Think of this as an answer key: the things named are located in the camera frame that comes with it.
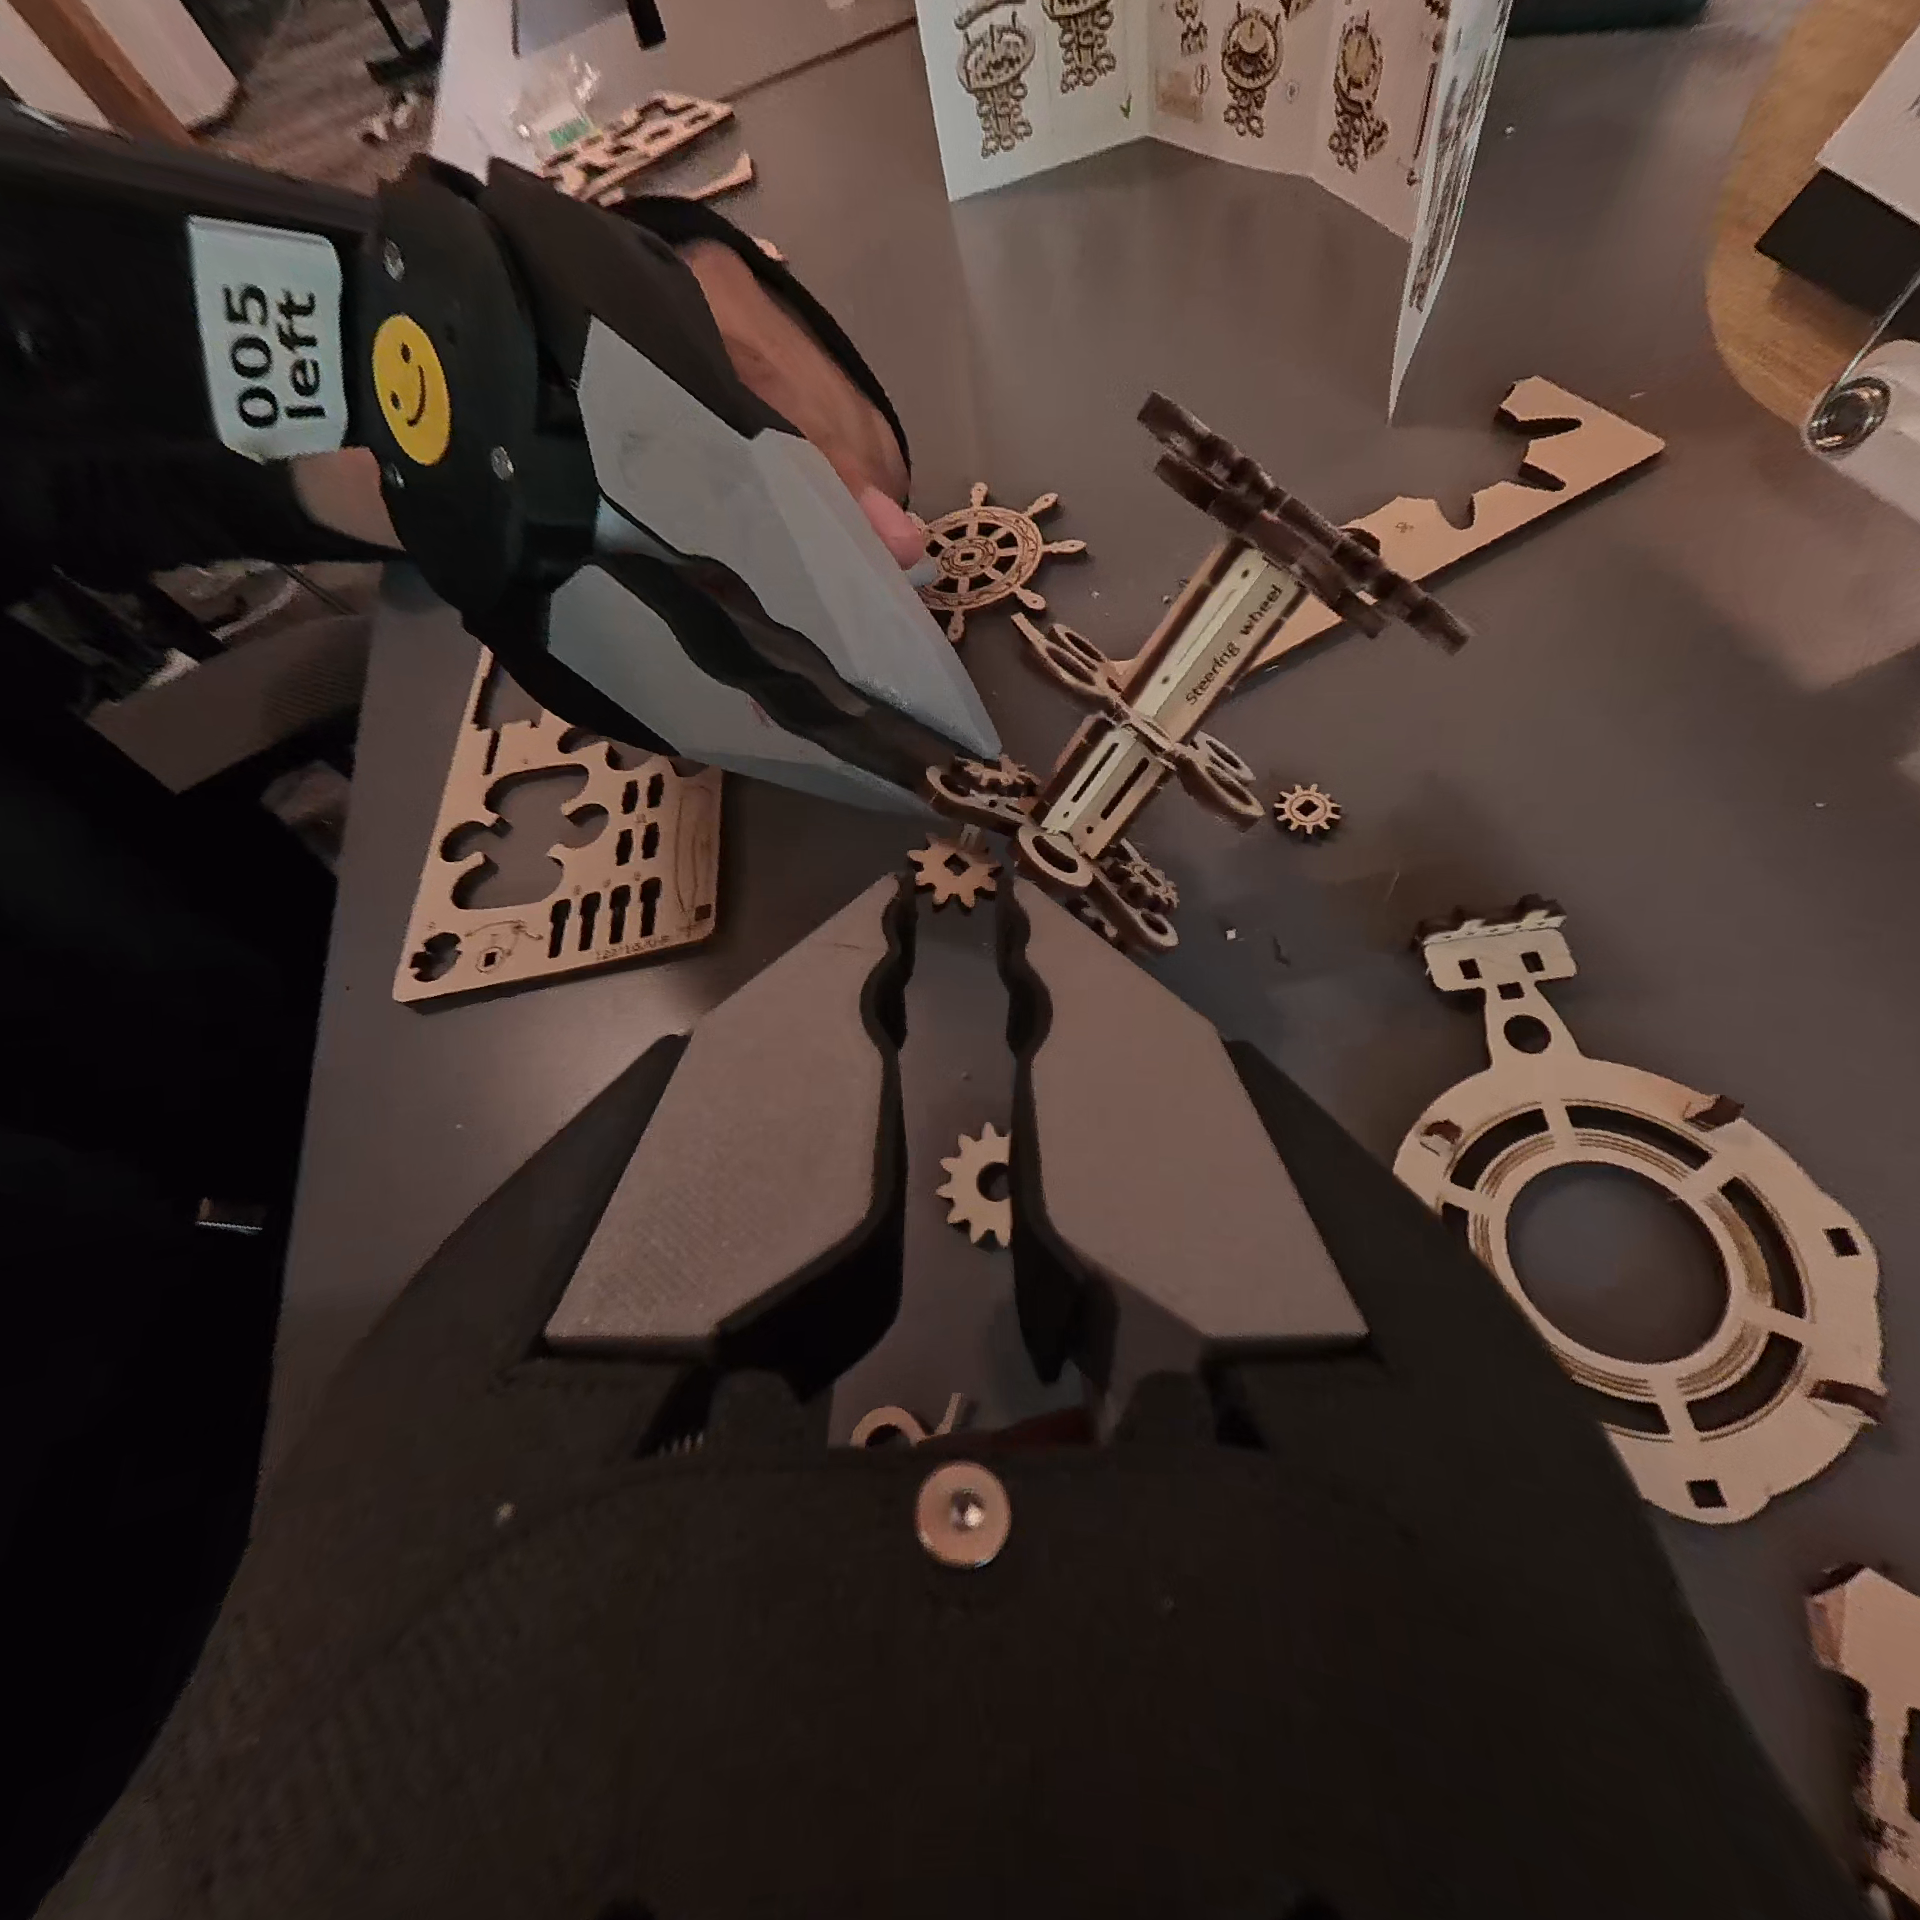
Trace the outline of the folded instruction booklet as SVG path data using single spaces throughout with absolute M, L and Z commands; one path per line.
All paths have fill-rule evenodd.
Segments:
M 1445 286 L 1510 1 L 917 1 L 947 195 L 1158 142 L 1405 243 L 1387 411 Z

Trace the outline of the wooden notched part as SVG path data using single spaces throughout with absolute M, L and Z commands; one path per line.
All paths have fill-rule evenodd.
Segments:
M 1845 1694 L 1851 1800 L 1873 1915 L 1918 1915 L 1918 1595 L 1841 1568 L 1806 1600 L 1814 1663 Z

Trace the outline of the wooden sheet offcut strip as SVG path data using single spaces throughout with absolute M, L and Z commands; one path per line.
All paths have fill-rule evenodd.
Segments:
M 1540 375 L 1516 381 L 1497 420 L 1525 441 L 1517 472 L 1476 488 L 1460 526 L 1430 496 L 1391 496 L 1350 519 L 1349 533 L 1369 537 L 1389 568 L 1430 591 L 1465 559 L 1517 540 L 1664 453 L 1660 437 Z

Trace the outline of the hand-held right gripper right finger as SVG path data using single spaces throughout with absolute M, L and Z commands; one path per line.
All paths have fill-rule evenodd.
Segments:
M 1037 1376 L 1361 1349 L 1364 1317 L 1209 1019 L 1044 894 L 999 912 L 1015 1315 Z

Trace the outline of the punched wooden part sheet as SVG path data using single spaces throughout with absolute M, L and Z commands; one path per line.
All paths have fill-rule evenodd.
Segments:
M 470 672 L 391 996 L 517 991 L 716 931 L 723 774 L 621 747 Z

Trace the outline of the person's left hand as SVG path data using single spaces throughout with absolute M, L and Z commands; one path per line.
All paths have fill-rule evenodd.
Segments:
M 919 568 L 927 537 L 909 509 L 905 435 L 833 320 L 749 237 L 695 235 L 675 251 L 699 281 L 739 380 L 823 453 L 900 568 Z

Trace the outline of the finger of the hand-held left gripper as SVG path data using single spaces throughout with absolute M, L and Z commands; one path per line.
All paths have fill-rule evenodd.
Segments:
M 992 759 L 997 727 L 917 587 L 828 459 L 732 372 L 712 326 L 688 372 L 590 320 L 575 388 L 599 509 L 590 561 L 668 565 L 753 603 L 852 683 Z
M 967 747 L 753 603 L 711 599 L 653 559 L 581 567 L 548 599 L 543 643 L 677 759 L 814 800 L 925 817 L 927 774 Z

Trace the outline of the loose wooden gear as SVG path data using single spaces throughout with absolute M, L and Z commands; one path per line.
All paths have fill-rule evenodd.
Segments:
M 1013 1247 L 1013 1137 L 995 1121 L 975 1133 L 959 1133 L 941 1159 L 943 1179 L 937 1200 L 943 1222 L 967 1237 L 972 1245 Z

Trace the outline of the wooden gear shaft assembly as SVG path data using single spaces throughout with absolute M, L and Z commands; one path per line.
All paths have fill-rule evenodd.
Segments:
M 1062 622 L 1037 630 L 1022 619 L 1029 653 L 1087 717 L 1044 780 L 1011 757 L 956 757 L 925 771 L 925 791 L 941 813 L 1000 833 L 1022 875 L 1073 902 L 1110 944 L 1168 953 L 1177 889 L 1127 832 L 1168 782 L 1239 830 L 1262 823 L 1255 771 L 1203 724 L 1286 617 L 1315 599 L 1361 633 L 1398 622 L 1449 651 L 1471 633 L 1177 399 L 1151 391 L 1137 420 L 1158 445 L 1156 477 L 1222 540 L 1131 663 Z

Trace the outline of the person's dark clothing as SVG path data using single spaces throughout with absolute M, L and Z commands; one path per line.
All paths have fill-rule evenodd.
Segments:
M 128 696 L 4 622 L 1 1876 L 31 1915 L 176 1704 L 244 1550 L 367 612 Z

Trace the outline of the wooden sheet remnant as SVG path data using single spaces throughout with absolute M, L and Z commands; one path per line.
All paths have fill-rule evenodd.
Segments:
M 534 155 L 534 175 L 572 200 L 615 207 L 632 200 L 655 168 L 734 127 L 732 103 L 662 89 L 604 125 L 575 117 L 556 127 Z

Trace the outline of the white sheet holder bar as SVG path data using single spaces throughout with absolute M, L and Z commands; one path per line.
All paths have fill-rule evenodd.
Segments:
M 1918 343 L 1883 341 L 1814 403 L 1808 451 L 1854 486 L 1918 520 Z

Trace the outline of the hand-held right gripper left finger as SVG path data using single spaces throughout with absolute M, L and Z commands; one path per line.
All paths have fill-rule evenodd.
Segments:
M 758 1368 L 817 1397 L 878 1345 L 903 1296 L 915 931 L 886 875 L 691 1028 L 548 1351 Z

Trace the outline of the wooden ship wheel part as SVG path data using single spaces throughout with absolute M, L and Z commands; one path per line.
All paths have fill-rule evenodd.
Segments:
M 1051 561 L 1087 557 L 1085 540 L 1046 533 L 1041 520 L 1059 505 L 1061 497 L 1046 492 L 1008 507 L 985 481 L 974 481 L 967 500 L 951 511 L 929 519 L 907 511 L 924 547 L 917 591 L 951 646 L 964 645 L 968 622 L 977 617 L 1037 617 L 1048 611 L 1036 579 Z

